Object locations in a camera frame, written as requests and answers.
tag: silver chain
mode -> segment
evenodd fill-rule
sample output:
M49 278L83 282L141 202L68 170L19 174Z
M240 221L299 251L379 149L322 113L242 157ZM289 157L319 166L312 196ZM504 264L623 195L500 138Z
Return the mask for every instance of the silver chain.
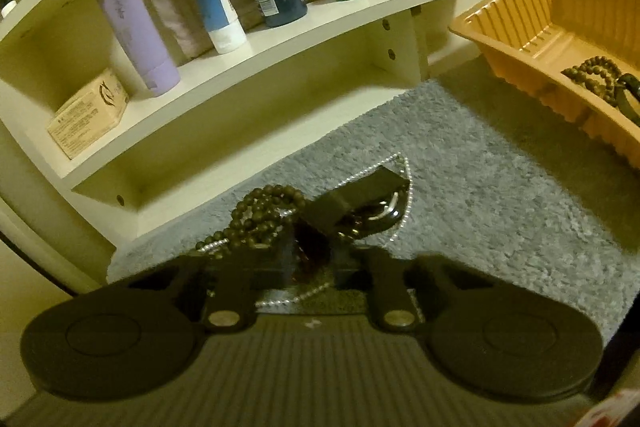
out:
M402 215L402 219L400 220L400 223L397 225L397 228L394 231L393 235L386 241L385 247L388 247L396 239L398 239L398 234L402 229L404 229L404 226L406 225L406 222L409 219L409 213L411 213L411 207L414 203L414 178L411 174L411 167L409 165L409 160L406 158L406 156L404 156L400 152L394 153L391 156L388 156L387 158L383 159L382 161L379 161L375 165L372 165L366 169L363 169L362 171L358 172L357 174L354 174L353 176L349 176L347 179L341 181L338 185L335 185L335 187L332 189L334 190L336 188L344 187L347 183L351 183L353 181L356 181L357 179L362 178L363 176L366 176L367 174L373 172L378 167L382 167L384 164L395 162L395 161L402 162L400 173L404 174L406 178L409 180L409 189L407 191L406 208L404 210L404 214ZM292 214L293 212L294 212L293 210L286 210L281 214L281 216L286 217ZM213 241L212 243L207 243L203 247L198 248L198 252L200 253L215 252L222 245L226 245L226 243L228 243L228 239ZM214 253L214 255L217 259L222 258L221 253ZM268 308L268 307L274 307L274 306L289 306L292 304L298 304L304 301L305 299L308 299L310 297L313 297L314 295L319 294L320 292L323 292L327 288L331 288L331 286L333 286L332 281L325 281L320 285L316 286L315 288L312 288L309 291L301 293L300 295L297 295L290 299L256 301L255 307L260 309L260 308Z

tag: bead necklace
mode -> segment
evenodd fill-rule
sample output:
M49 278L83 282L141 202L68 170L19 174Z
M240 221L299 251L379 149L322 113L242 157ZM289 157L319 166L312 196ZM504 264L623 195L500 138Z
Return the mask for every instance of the bead necklace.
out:
M388 163L397 163L401 174L409 180L407 202L402 219L396 225L392 236L386 241L388 247L397 238L401 229L404 228L414 201L414 179L411 174L409 160L402 153L395 153L379 161L362 171L349 176L341 181L334 188L339 188L347 183L353 182L375 169ZM247 194L231 212L231 221L224 230L219 230L207 237L204 241L196 243L198 253L212 254L217 259L222 259L231 253L235 248L239 248L242 243L251 248L269 248L269 245L277 237L282 226L292 223L293 214L304 208L306 200L301 190L297 190L291 185L265 185L263 188L254 188ZM257 301L257 308L273 306L288 306L299 303L313 295L331 287L333 282L324 281L306 293L297 295L290 299L278 299L270 301Z
M575 84L590 90L596 96L599 96L611 107L618 107L615 89L624 87L619 82L622 72L616 63L607 57L593 57L585 60L580 66L574 66L562 71L564 76L570 78ZM596 79L587 76L588 74L597 74L602 77L605 82L603 86Z

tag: jewelry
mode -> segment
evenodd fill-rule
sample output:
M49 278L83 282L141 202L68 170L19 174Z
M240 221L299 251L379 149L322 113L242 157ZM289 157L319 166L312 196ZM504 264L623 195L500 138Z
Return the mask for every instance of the jewelry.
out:
M405 208L404 214L402 215L402 219L396 225L396 229L394 230L394 233L392 234L392 236L386 241L385 247L388 247L398 239L398 234L402 229L404 229L404 226L406 225L407 220L409 219L409 214L411 212L411 208L414 202L414 178L411 172L411 167L409 165L409 160L406 158L406 156L402 155L402 153L400 152L396 152L395 154L388 156L387 158L379 161L378 163L366 169L363 169L357 174L354 174L353 176L349 176L347 179L341 181L338 185L334 187L334 188L342 187L347 183L353 182L359 178L362 178L363 176L366 176L367 174L370 174L375 169L383 166L384 164L388 164L392 162L398 164L400 173L404 174L404 176L406 176L407 179L409 180L409 188L407 191L406 208ZM274 214L269 213L268 221L276 223L276 227L273 228L271 225L268 225L267 227L268 230L266 230L264 227L260 227L261 230L264 230L263 232L259 232L259 231L257 233L252 232L253 230L257 230L257 227L255 226L256 220L254 219L255 203L259 203L259 202L265 203L265 199L267 199L267 197L271 198L269 201L272 207L281 209L279 211L279 216L281 221L279 221ZM223 231L218 231L214 233L213 235L207 237L206 240L204 241L198 242L196 244L196 250L199 253L214 253L217 259L221 259L225 253L230 252L228 247L233 248L238 246L238 243L236 243L236 241L239 241L239 244L244 242L254 248L268 248L268 246L271 244L271 241L273 240L272 238L278 233L279 226L277 225L277 223L290 222L290 220L292 220L292 217L291 217L292 214L304 208L305 204L306 204L306 201L304 200L304 196L302 195L302 192L300 190L296 190L290 185L287 185L286 187L283 187L282 185L275 185L273 187L271 187L271 185L267 185L262 189L254 188L254 190L252 190L247 196L245 196L242 199L242 201L240 201L236 205L235 210L232 212L232 216L231 216L232 221L229 227L227 227ZM392 201L389 203L389 206L391 206L392 204L393 204L393 198L392 198ZM262 212L262 215L258 215L258 219L262 218L259 221L259 224L260 225L263 224L264 209L260 208L260 206L258 205L258 207L256 207L255 212ZM381 216L383 216L385 212L387 212L387 207L385 207L382 210ZM378 218L379 216L372 216L370 219L378 219ZM244 231L245 235L239 235L241 233L240 231ZM268 241L268 242L258 243L256 240L256 237L259 238L260 241ZM255 307L260 309L260 308L267 308L267 307L273 307L273 306L289 306L292 304L297 304L299 302L302 302L305 299L308 299L309 297L317 295L318 293L326 290L331 286L333 286L333 282L331 280L326 280L320 283L315 288L312 288L311 290L303 294L297 295L293 298L257 301L255 303Z
M607 57L593 57L585 60L580 66L574 66L562 71L575 84L588 89L596 96L603 99L611 107L618 107L615 90L617 87L624 87L618 81L622 72L616 63ZM587 76L597 74L604 80L604 85L599 81Z

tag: wooden beads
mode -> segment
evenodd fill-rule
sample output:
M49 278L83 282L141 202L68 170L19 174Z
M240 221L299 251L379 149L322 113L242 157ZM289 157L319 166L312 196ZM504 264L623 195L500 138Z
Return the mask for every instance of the wooden beads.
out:
M607 57L593 57L585 60L580 66L574 66L562 71L564 76L575 84L588 89L596 96L603 99L612 107L618 107L615 89L620 87L618 81L622 72L616 63ZM604 85L588 75L596 74L604 81Z
M269 246L283 225L292 223L291 216L280 217L279 209L302 210L306 200L302 191L291 185L265 185L254 188L231 211L231 221L225 230L218 230L199 241L196 249L202 249L208 243L228 240L222 246L223 253L228 253L247 245L251 248Z

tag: metal rivet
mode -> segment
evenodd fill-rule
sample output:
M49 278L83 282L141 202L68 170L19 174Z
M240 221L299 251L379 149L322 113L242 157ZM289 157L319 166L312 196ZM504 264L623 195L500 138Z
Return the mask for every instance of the metal rivet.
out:
M392 310L385 313L385 322L389 326L405 328L411 326L415 321L415 316L407 310Z
M240 322L240 315L230 310L220 310L209 315L209 322L220 328L229 328Z

